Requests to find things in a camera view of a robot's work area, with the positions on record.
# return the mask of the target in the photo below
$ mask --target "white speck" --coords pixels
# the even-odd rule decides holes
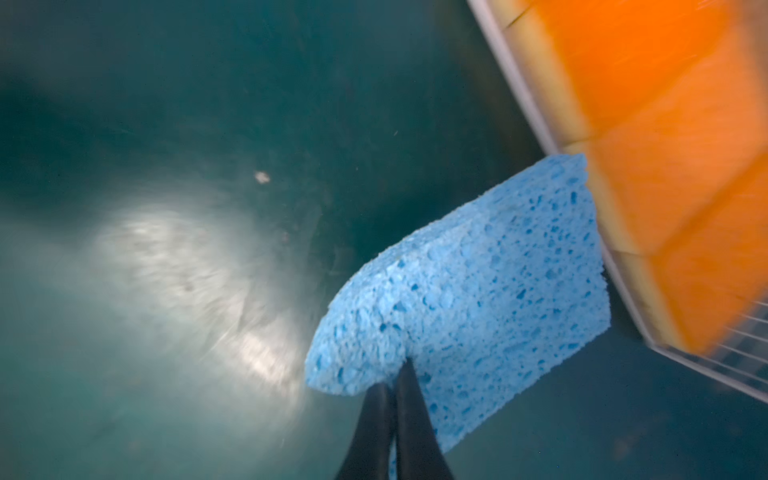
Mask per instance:
[[[262,185],[268,184],[272,180],[267,172],[260,172],[258,170],[253,172],[253,178]]]

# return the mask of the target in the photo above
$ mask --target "orange block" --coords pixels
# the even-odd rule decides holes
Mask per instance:
[[[659,95],[715,48],[724,0],[538,0],[590,123],[601,131]]]
[[[657,251],[767,147],[768,95],[733,27],[661,96],[591,142],[632,239],[612,247]]]
[[[688,351],[724,338],[768,288],[768,154],[651,265]]]

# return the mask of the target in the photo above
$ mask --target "folded sponge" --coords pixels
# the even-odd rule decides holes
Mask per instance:
[[[307,383],[355,395],[411,357],[447,452],[604,332],[585,167],[581,155],[545,158],[368,262],[321,321]]]

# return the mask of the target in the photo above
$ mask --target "sponge pore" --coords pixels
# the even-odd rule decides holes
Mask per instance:
[[[320,322],[308,385],[356,395],[411,357],[447,452],[604,332],[585,167],[582,155],[547,157],[368,262]]]

